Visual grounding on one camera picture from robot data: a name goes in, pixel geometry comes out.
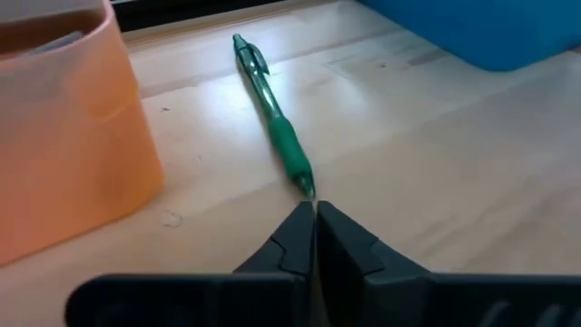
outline black plastic jaw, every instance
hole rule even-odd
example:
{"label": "black plastic jaw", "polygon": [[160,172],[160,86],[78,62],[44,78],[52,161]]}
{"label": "black plastic jaw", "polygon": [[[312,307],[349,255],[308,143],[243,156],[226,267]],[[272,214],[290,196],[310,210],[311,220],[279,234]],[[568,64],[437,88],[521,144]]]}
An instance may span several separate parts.
{"label": "black plastic jaw", "polygon": [[333,326],[581,327],[579,277],[429,272],[327,202],[317,246]]}
{"label": "black plastic jaw", "polygon": [[315,216],[300,204],[232,274],[106,275],[76,289],[68,326],[306,326]]}

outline pen clip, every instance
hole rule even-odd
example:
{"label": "pen clip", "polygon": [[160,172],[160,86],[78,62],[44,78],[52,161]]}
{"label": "pen clip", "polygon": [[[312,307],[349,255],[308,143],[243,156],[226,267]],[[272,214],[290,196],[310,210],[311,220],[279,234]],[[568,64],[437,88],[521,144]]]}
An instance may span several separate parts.
{"label": "pen clip", "polygon": [[261,50],[259,50],[256,47],[256,45],[253,45],[251,43],[248,43],[247,46],[252,52],[252,56],[254,57],[254,59],[256,61],[256,65],[258,66],[258,69],[261,70],[265,74],[271,74],[271,72],[269,71],[269,67],[266,65],[266,60],[264,60],[264,57],[262,56]]}

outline desk surface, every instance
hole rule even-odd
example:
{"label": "desk surface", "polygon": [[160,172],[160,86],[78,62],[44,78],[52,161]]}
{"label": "desk surface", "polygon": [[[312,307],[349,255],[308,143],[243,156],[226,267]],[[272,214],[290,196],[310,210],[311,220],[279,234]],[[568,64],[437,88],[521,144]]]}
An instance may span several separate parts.
{"label": "desk surface", "polygon": [[0,269],[0,321],[62,325],[101,273],[228,272],[297,204],[237,74],[260,47],[321,199],[429,269],[581,273],[581,56],[458,60],[351,1],[269,5],[127,35],[166,188]]}

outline orange plastic cup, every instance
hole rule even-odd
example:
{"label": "orange plastic cup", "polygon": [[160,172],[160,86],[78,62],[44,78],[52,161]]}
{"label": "orange plastic cup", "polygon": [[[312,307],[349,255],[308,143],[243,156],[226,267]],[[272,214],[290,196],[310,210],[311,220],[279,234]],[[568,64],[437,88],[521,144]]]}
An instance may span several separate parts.
{"label": "orange plastic cup", "polygon": [[[74,30],[84,38],[15,56]],[[35,45],[19,41],[0,56],[0,264],[119,219],[162,187],[108,1],[1,24],[2,31],[30,35]]]}

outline green rubber grip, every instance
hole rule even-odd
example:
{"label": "green rubber grip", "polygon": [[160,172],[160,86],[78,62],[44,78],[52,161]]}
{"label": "green rubber grip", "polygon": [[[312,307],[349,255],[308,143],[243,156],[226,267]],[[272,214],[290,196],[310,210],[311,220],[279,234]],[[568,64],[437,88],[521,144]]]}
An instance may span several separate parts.
{"label": "green rubber grip", "polygon": [[291,180],[302,173],[312,174],[309,159],[299,144],[291,122],[279,116],[269,122],[272,146],[279,152],[284,169]]}

